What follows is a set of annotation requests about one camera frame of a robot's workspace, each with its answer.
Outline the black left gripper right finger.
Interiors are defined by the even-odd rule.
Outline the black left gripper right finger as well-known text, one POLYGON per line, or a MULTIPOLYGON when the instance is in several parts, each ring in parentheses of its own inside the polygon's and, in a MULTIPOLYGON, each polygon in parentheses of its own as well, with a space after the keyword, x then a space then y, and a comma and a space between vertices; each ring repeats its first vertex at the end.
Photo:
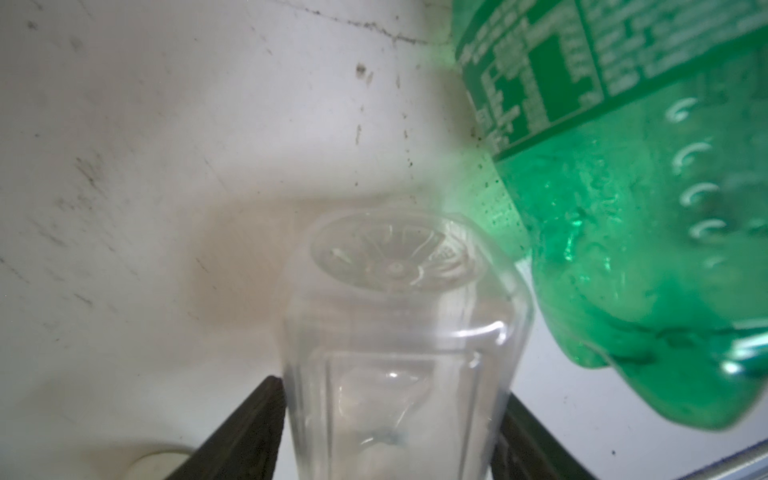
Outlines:
POLYGON ((595 480, 511 394, 490 462, 495 480, 595 480))

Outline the green bottle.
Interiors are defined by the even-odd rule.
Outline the green bottle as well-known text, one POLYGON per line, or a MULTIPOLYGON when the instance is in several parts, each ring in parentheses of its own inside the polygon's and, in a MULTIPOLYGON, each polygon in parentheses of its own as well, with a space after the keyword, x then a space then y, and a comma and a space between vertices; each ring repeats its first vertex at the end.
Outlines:
POLYGON ((455 58, 564 354, 661 416, 767 386, 767 5, 456 1, 455 58))

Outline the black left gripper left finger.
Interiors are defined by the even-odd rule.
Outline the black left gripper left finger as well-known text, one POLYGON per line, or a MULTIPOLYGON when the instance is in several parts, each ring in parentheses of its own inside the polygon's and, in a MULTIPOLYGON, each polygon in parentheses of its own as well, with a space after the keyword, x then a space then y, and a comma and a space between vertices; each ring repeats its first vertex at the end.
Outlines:
POLYGON ((271 480, 286 410, 282 379, 266 377, 168 480, 271 480))

